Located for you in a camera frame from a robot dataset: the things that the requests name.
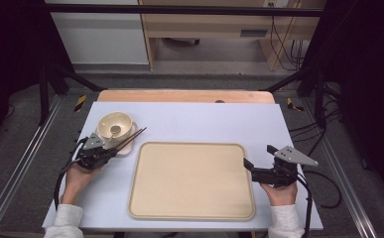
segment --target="metal bar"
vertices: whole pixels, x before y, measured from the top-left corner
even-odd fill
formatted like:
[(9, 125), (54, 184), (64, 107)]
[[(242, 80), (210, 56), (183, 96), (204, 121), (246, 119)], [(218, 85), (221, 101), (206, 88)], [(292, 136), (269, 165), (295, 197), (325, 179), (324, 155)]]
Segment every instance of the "metal bar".
[(44, 122), (47, 120), (47, 117), (49, 116), (49, 90), (48, 90), (48, 83), (46, 80), (46, 69), (43, 66), (40, 69), (40, 101), (41, 101), (41, 119), (40, 119), (40, 126), (44, 124)]
[(59, 73), (63, 74), (64, 76), (70, 77), (71, 79), (77, 81), (78, 83), (82, 84), (83, 86), (86, 86), (87, 88), (91, 89), (92, 91), (102, 91), (107, 88), (100, 87), (98, 85), (93, 84), (92, 82), (86, 80), (85, 78), (77, 75), (76, 73), (70, 72), (66, 70), (64, 67), (53, 63), (52, 68), (57, 70)]
[(0, 194), (0, 220), (3, 218), (3, 215), (12, 201), (12, 198), (18, 190), (19, 185), (21, 184), (22, 179), (31, 164), (31, 161), (34, 159), (34, 156), (37, 154), (38, 149), (43, 143), (43, 140), (56, 117), (61, 100), (62, 96), (60, 95), (56, 95), (53, 99), (53, 103), (50, 108), (50, 116), (47, 118), (45, 123), (37, 129), (37, 132), (28, 145), (27, 150), (3, 188), (2, 193)]
[(124, 14), (187, 14), (238, 15), (278, 17), (324, 17), (336, 13), (323, 9), (224, 7), (224, 6), (171, 6), (171, 5), (98, 5), (98, 4), (24, 4), (31, 9), (47, 9), (61, 13), (124, 13)]
[(276, 92), (279, 89), (281, 89), (282, 87), (290, 84), (291, 82), (296, 81), (298, 79), (301, 79), (301, 78), (307, 76), (309, 73), (312, 72), (312, 70), (313, 69), (311, 67), (307, 66), (306, 68), (302, 68), (299, 71), (296, 71), (292, 75), (290, 75), (290, 76), (286, 77), (285, 79), (275, 83), (272, 86), (269, 86), (269, 87), (264, 88), (264, 89), (259, 89), (259, 91)]
[[(312, 121), (315, 121), (313, 113), (313, 105), (306, 99), (303, 98), (303, 103), (305, 108), (307, 108), (307, 113), (309, 114)], [(331, 146), (327, 135), (324, 135), (321, 141), (322, 149), (325, 155), (328, 157), (328, 165), (330, 170), (336, 179), (336, 183), (339, 185), (340, 190), (342, 191), (343, 198), (346, 202), (346, 205), (349, 209), (352, 219), (355, 222), (356, 227), (358, 228), (359, 234), (362, 238), (375, 238), (377, 234), (374, 230), (373, 225), (371, 224), (370, 219), (368, 218), (367, 213), (364, 210), (364, 207), (361, 204), (355, 190), (345, 172), (343, 171), (342, 166), (340, 165), (339, 160), (337, 159), (336, 154), (334, 153), (333, 147)]]
[(324, 109), (323, 109), (323, 97), (324, 97), (324, 75), (319, 69), (317, 72), (317, 86), (318, 89), (316, 90), (316, 103), (315, 103), (315, 119), (318, 122), (318, 125), (320, 128), (325, 128), (325, 118), (324, 118)]

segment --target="cabinet door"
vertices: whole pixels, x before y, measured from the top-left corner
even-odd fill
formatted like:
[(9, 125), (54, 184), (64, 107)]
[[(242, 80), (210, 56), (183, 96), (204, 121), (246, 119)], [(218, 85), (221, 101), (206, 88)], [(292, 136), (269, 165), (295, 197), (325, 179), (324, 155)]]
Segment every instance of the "cabinet door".
[[(46, 0), (47, 3), (137, 5), (136, 0)], [(139, 14), (52, 13), (73, 63), (148, 64)]]

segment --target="white bowl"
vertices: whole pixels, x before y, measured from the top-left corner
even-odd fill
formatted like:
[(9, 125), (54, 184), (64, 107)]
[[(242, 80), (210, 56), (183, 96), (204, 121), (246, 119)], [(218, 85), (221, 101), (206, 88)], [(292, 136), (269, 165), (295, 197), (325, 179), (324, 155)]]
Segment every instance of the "white bowl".
[[(133, 120), (129, 115), (124, 112), (113, 112), (99, 120), (96, 132), (104, 141), (111, 142), (112, 145), (116, 146), (130, 136), (132, 125)], [(114, 135), (111, 133), (113, 126), (120, 127), (120, 131)]]

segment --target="wire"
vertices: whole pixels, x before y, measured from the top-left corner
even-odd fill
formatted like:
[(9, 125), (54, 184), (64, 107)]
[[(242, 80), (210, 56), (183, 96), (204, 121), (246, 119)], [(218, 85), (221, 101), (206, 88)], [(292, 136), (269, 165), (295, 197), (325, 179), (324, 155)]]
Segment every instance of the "wire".
[(272, 47), (272, 51), (275, 53), (276, 55), (276, 59), (278, 60), (279, 64), (281, 65), (281, 67), (285, 70), (294, 70), (294, 69), (290, 69), (290, 68), (286, 68), (284, 67), (284, 65), (282, 64), (282, 61), (281, 61), (281, 58), (279, 57), (278, 53), (275, 51), (275, 47), (273, 46), (273, 41), (272, 41), (272, 38), (273, 38), (273, 29), (274, 29), (274, 26), (275, 26), (275, 20), (274, 20), (274, 17), (272, 16), (272, 26), (271, 26), (271, 32), (270, 32), (270, 44), (271, 44), (271, 47)]
[(312, 149), (309, 151), (309, 153), (307, 154), (307, 156), (309, 157), (313, 151), (316, 149), (316, 147), (318, 146), (318, 144), (320, 143), (321, 139), (324, 137), (325, 135), (325, 129), (326, 129), (326, 126), (324, 125), (324, 129), (322, 130), (321, 132), (321, 136), (319, 137), (319, 139), (316, 141), (316, 143), (313, 145)]
[[(328, 120), (328, 121), (326, 121), (326, 123), (329, 123), (329, 122), (331, 122), (331, 121), (333, 121), (333, 120), (336, 120), (337, 118), (339, 118), (340, 116), (337, 116), (337, 117), (334, 117), (334, 118), (331, 118), (330, 120)], [(303, 134), (306, 134), (306, 133), (309, 133), (309, 132), (311, 132), (311, 131), (313, 131), (313, 129), (315, 129), (316, 128), (316, 126), (313, 126), (312, 128), (310, 128), (309, 130), (306, 130), (306, 131), (304, 131), (304, 132), (301, 132), (301, 133), (299, 133), (299, 134), (296, 134), (296, 135), (294, 135), (294, 136), (292, 136), (291, 138), (296, 138), (296, 137), (298, 137), (298, 136), (301, 136), (301, 135), (303, 135)]]
[(56, 186), (55, 186), (55, 191), (54, 191), (54, 194), (53, 194), (53, 197), (54, 197), (54, 200), (55, 200), (55, 206), (56, 206), (56, 210), (58, 210), (58, 207), (59, 207), (59, 203), (60, 203), (60, 198), (59, 198), (59, 192), (60, 192), (60, 188), (62, 186), (62, 180), (63, 180), (63, 177), (65, 175), (65, 172), (67, 171), (67, 169), (73, 165), (74, 163), (76, 163), (78, 160), (72, 160), (71, 158), (73, 157), (73, 154), (74, 152), (76, 151), (76, 149), (79, 147), (80, 144), (83, 144), (86, 142), (86, 138), (84, 139), (81, 139), (77, 142), (76, 146), (74, 147), (73, 151), (70, 152), (70, 156), (68, 157), (67, 161), (65, 162), (65, 165), (64, 167), (62, 168), (62, 170), (60, 171), (59, 173), (59, 176), (58, 176), (58, 180), (56, 181)]
[(340, 204), (342, 203), (342, 192), (340, 191), (339, 189), (339, 186), (336, 184), (336, 182), (334, 182), (331, 178), (319, 173), (319, 172), (314, 172), (314, 171), (304, 171), (304, 174), (313, 174), (313, 175), (317, 175), (317, 176), (320, 176), (328, 181), (331, 182), (331, 184), (333, 184), (333, 186), (336, 188), (337, 190), (337, 194), (338, 194), (338, 199), (337, 199), (337, 203), (334, 204), (334, 205), (321, 205), (318, 203), (318, 205), (322, 208), (327, 208), (327, 209), (333, 209), (333, 208), (337, 208), (340, 206)]
[[(333, 111), (331, 111), (329, 114), (327, 114), (324, 118), (328, 118), (329, 116), (332, 116), (334, 113), (336, 113), (337, 111), (339, 111), (339, 109), (335, 109)], [(294, 129), (290, 129), (288, 130), (289, 132), (296, 132), (296, 131), (301, 131), (301, 130), (304, 130), (304, 129), (307, 129), (309, 127), (312, 127), (312, 126), (315, 126), (317, 125), (318, 122), (314, 122), (312, 124), (309, 124), (309, 125), (306, 125), (306, 126), (303, 126), (303, 127), (299, 127), (299, 128), (294, 128)]]
[(9, 103), (9, 107), (10, 107), (10, 112), (9, 112), (9, 110), (8, 110), (8, 114), (6, 115), (6, 117), (4, 118), (4, 119), (8, 119), (9, 117), (11, 117), (12, 115), (13, 115), (13, 113), (15, 112), (15, 106), (14, 105), (12, 105), (12, 104), (10, 104)]
[(331, 99), (331, 101), (327, 102), (323, 108), (326, 108), (330, 103), (336, 103), (337, 104), (337, 100), (336, 99)]
[(306, 188), (307, 190), (307, 212), (306, 212), (306, 226), (305, 226), (305, 233), (304, 235), (302, 236), (303, 238), (306, 238), (306, 237), (309, 237), (309, 233), (310, 233), (310, 223), (312, 221), (312, 207), (313, 207), (313, 195), (312, 195), (312, 191), (310, 190), (309, 188), (309, 185), (305, 182), (304, 179), (302, 178), (299, 178), (298, 175), (294, 175), (294, 173), (292, 173), (290, 170), (286, 169), (286, 168), (283, 168), (283, 167), (277, 167), (279, 170), (281, 170), (282, 172), (286, 173), (287, 175), (293, 177), (294, 179), (296, 179), (297, 181), (300, 182), (300, 184), (303, 185), (303, 187)]
[(298, 173), (298, 175), (306, 182), (306, 184), (308, 184), (306, 178), (302, 174)]
[[(292, 25), (293, 21), (294, 21), (294, 17), (291, 18), (291, 21), (290, 21), (290, 23), (288, 24), (287, 32), (285, 33), (285, 38), (286, 38), (286, 36), (288, 35), (288, 33), (289, 33), (290, 29), (291, 29), (291, 25)], [(288, 61), (289, 61), (289, 62), (290, 62), (296, 69), (286, 68), (286, 67), (284, 67), (284, 65), (282, 64), (281, 58), (279, 57), (278, 53), (275, 51), (275, 47), (273, 46), (273, 42), (272, 42), (272, 39), (273, 39), (272, 32), (273, 32), (273, 31), (275, 31), (275, 34), (276, 34), (276, 36), (278, 37), (279, 42), (281, 43), (280, 51), (281, 51), (281, 50), (284, 50), (284, 53), (285, 53), (285, 55), (287, 56)], [(285, 46), (284, 46), (284, 44), (285, 44), (285, 38), (284, 38), (284, 41), (282, 41), (282, 39), (281, 39), (281, 37), (279, 36), (279, 33), (278, 33), (277, 29), (276, 29), (276, 26), (275, 26), (275, 17), (272, 16), (272, 26), (271, 26), (271, 32), (270, 32), (270, 43), (271, 43), (272, 50), (273, 50), (273, 52), (274, 52), (275, 55), (276, 55), (276, 59), (278, 60), (279, 64), (281, 65), (281, 67), (282, 67), (283, 69), (285, 69), (285, 70), (298, 70), (298, 69), (299, 69), (299, 66), (294, 64), (294, 62), (290, 59), (290, 57), (288, 56), (288, 53), (287, 53), (287, 51), (286, 51), (286, 49), (285, 49)]]
[(304, 41), (299, 41), (299, 46), (297, 49), (297, 56), (296, 57), (294, 57), (294, 45), (295, 44), (296, 44), (296, 40), (293, 40), (293, 43), (291, 44), (291, 60), (293, 63), (296, 64), (297, 70), (299, 70), (299, 69), (301, 69), (302, 60), (305, 59), (305, 57), (302, 57)]
[(313, 135), (313, 136), (311, 136), (311, 137), (308, 137), (308, 138), (306, 138), (306, 139), (301, 139), (301, 140), (298, 140), (298, 141), (294, 141), (294, 143), (299, 143), (299, 142), (309, 141), (309, 140), (311, 140), (312, 138), (315, 138), (315, 137), (319, 136), (320, 134), (321, 134), (321, 133), (317, 133), (317, 134), (315, 134), (315, 135)]

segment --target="white sleeve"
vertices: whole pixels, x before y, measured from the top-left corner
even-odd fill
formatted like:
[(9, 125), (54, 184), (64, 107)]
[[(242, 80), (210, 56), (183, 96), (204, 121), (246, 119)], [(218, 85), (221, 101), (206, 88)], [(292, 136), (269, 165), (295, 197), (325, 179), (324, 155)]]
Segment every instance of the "white sleeve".
[(83, 237), (82, 231), (78, 228), (82, 218), (82, 208), (60, 204), (56, 213), (55, 222), (52, 226), (46, 228), (46, 238), (55, 237)]
[(272, 226), (269, 238), (301, 238), (305, 230), (300, 227), (296, 205), (271, 206)]

